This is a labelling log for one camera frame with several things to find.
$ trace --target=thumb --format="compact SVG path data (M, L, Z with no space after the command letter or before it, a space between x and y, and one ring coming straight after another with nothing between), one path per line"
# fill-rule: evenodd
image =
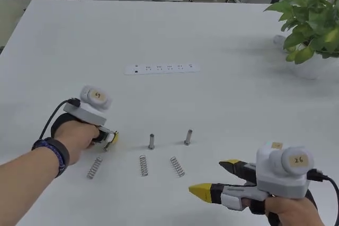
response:
M265 200L265 210L266 212L281 214L290 209L290 202L291 200L287 198L269 197Z

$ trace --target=coil spring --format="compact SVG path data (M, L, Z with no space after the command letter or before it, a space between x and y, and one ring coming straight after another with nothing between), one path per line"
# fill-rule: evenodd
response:
M102 163L102 158L99 156L94 161L93 165L91 166L90 170L87 173L87 178L92 179L95 176L95 173L98 171L100 164Z
M141 170L141 175L143 177L146 177L148 175L148 168L147 168L147 161L146 161L146 156L141 155L139 157L140 160L140 170Z
M185 175L184 170L182 169L180 163L178 162L178 159L175 156L171 157L170 161L173 165L174 170L177 172L179 177L182 177L183 175Z

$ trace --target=number label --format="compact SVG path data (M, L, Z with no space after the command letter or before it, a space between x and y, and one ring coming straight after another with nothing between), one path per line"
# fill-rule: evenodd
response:
M273 142L271 148L275 148L275 149L282 149L282 143L279 142Z
M307 167L308 166L308 156L305 154L290 156L289 161L290 161L291 167Z
M99 91L93 90L91 92L91 97L98 100L98 101L106 101L106 96L102 93L100 93Z

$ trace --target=white pot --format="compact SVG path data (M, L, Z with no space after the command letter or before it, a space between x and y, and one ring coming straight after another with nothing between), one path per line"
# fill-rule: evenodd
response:
M323 59L321 55L315 53L312 58L302 64L287 62L287 65L296 76L305 79L323 77L337 79L339 77L339 58Z

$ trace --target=metal peg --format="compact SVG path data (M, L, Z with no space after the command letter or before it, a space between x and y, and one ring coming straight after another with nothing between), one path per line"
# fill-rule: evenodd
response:
M153 133L149 136L148 149L150 149L150 150L154 149L154 134Z
M191 129L189 129L189 131L187 132L187 136L186 136L186 139L184 141L186 146L188 146L191 143L192 132L193 131Z

